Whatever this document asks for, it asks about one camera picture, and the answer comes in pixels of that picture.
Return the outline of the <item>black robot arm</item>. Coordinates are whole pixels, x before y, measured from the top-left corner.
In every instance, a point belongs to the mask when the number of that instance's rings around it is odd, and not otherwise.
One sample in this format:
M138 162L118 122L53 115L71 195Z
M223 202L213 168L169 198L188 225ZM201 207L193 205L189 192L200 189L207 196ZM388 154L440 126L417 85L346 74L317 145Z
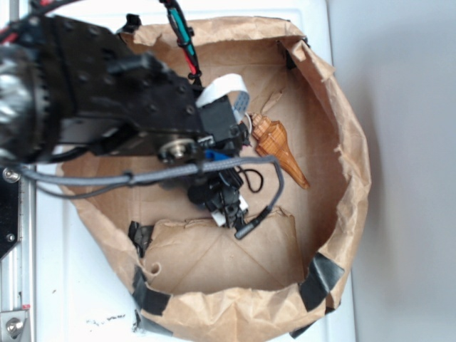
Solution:
M248 143L244 90L191 84L151 53L134 54L108 29L62 16L18 23L1 47L1 165L97 156L155 156L200 165Z

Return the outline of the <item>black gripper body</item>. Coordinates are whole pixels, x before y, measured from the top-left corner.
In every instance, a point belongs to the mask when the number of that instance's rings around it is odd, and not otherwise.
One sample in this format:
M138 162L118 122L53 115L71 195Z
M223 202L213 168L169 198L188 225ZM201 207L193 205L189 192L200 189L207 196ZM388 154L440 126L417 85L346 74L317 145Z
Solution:
M157 158L169 166L228 161L239 157L248 143L247 127L234 116L227 96L198 108L186 96L165 100L156 126L164 135L157 145ZM211 212L219 226L241 229L247 206L240 188L244 181L235 167L200 170L188 176L187 196Z

